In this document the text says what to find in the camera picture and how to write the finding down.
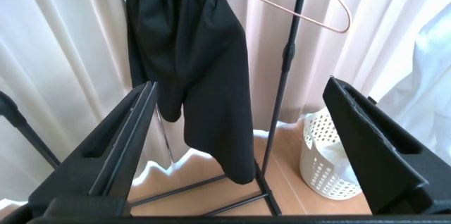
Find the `white laundry basket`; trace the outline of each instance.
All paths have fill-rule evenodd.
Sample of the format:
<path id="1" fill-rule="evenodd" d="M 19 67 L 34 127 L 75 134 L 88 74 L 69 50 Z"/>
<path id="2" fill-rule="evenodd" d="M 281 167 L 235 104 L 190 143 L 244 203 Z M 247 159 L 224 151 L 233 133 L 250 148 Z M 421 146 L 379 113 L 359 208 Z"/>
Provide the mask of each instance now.
<path id="1" fill-rule="evenodd" d="M 359 185 L 340 179 L 335 173 L 333 159 L 342 156 L 323 156 L 321 150 L 341 144 L 327 108 L 311 114 L 304 121 L 304 145 L 299 168 L 308 186 L 329 199 L 350 199 L 362 191 Z"/>

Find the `pants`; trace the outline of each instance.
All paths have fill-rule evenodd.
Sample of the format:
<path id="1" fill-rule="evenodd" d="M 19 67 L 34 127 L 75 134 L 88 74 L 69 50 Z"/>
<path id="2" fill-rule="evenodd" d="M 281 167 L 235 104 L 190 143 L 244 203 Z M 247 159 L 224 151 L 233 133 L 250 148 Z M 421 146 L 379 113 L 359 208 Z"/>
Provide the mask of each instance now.
<path id="1" fill-rule="evenodd" d="M 255 176 L 245 32 L 226 0 L 126 0 L 133 86 L 159 83 L 170 122 L 234 182 Z"/>

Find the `curtain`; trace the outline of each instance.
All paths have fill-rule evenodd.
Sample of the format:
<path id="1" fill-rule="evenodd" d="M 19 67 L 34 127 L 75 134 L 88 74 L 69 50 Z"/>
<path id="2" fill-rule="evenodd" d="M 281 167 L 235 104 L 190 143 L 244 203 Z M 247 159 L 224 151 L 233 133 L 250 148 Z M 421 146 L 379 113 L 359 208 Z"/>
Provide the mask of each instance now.
<path id="1" fill-rule="evenodd" d="M 292 16 L 257 0 L 228 0 L 247 34 L 254 129 L 267 130 Z M 295 0 L 271 0 L 293 8 Z M 344 35 L 301 20 L 280 119 L 317 111 L 329 75 L 373 90 L 425 0 L 344 0 Z M 0 90 L 63 160 L 130 91 L 123 0 L 0 0 Z M 302 13 L 344 27 L 335 0 L 305 0 Z M 137 174 L 167 168 L 188 150 L 183 120 L 154 115 Z M 51 167 L 0 118 L 0 199 L 26 200 Z"/>

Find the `pink wire hanger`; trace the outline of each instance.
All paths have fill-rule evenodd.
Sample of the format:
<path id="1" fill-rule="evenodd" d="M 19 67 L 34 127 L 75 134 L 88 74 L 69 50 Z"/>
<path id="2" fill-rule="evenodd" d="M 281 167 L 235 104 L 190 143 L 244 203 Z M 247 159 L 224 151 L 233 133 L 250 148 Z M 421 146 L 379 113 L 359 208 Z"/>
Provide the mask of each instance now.
<path id="1" fill-rule="evenodd" d="M 351 28 L 351 24 L 352 24 L 352 16 L 351 16 L 351 12 L 350 12 L 349 8 L 345 5 L 345 3 L 343 3 L 342 0 L 338 0 L 338 2 L 339 2 L 339 3 L 341 4 L 341 6 L 344 8 L 344 10 L 346 11 L 346 14 L 347 14 L 347 27 L 346 27 L 344 30 L 339 30 L 339 29 L 337 29 L 337 28 L 334 28 L 334 27 L 330 27 L 330 26 L 324 25 L 323 23 L 320 23 L 320 22 L 318 22 L 318 21 L 316 21 L 316 20 L 313 20 L 313 19 L 311 19 L 311 18 L 308 18 L 308 17 L 306 17 L 306 16 L 300 15 L 300 14 L 298 14 L 298 13 L 296 13 L 296 12 L 291 11 L 290 9 L 286 9 L 286 8 L 284 8 L 284 7 L 282 7 L 282 6 L 279 6 L 278 4 L 275 4 L 275 3 L 273 3 L 273 2 L 271 2 L 271 1 L 269 1 L 269 0 L 260 0 L 260 1 L 263 1 L 263 2 L 265 2 L 265 3 L 267 3 L 267 4 L 270 4 L 270 5 L 272 5 L 272 6 L 275 6 L 276 8 L 279 8 L 280 10 L 283 10 L 283 11 L 285 11 L 285 12 L 287 12 L 287 13 L 291 13 L 291 14 L 297 16 L 297 17 L 301 17 L 301 18 L 304 19 L 304 20 L 308 20 L 308 21 L 311 22 L 311 23 L 314 23 L 314 24 L 316 24 L 316 25 L 319 25 L 319 26 L 321 26 L 321 27 L 324 27 L 324 28 L 326 28 L 326 29 L 328 29 L 328 30 L 332 30 L 332 31 L 337 32 L 337 33 L 346 33 L 346 32 Z"/>

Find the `floor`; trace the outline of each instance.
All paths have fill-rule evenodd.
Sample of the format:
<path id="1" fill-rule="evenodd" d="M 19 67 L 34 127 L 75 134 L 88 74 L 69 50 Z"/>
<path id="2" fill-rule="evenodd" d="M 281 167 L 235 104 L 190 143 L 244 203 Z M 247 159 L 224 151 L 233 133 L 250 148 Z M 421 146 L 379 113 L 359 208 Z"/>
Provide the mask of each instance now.
<path id="1" fill-rule="evenodd" d="M 345 201 L 326 199 L 312 191 L 302 180 L 299 157 L 303 140 L 302 122 L 279 127 L 276 132 L 266 180 L 284 215 L 300 214 L 370 214 L 363 194 Z M 255 155 L 261 165 L 266 139 L 254 138 Z M 157 167 L 138 186 L 130 190 L 129 200 L 136 201 L 155 194 L 190 185 L 221 174 L 212 158 L 192 155 L 183 166 L 170 175 Z M 195 216 L 260 193 L 257 182 L 236 185 L 224 179 L 171 197 L 132 209 L 134 216 Z M 13 207 L 0 211 L 0 219 Z M 265 199 L 223 212 L 224 216 L 270 215 Z"/>

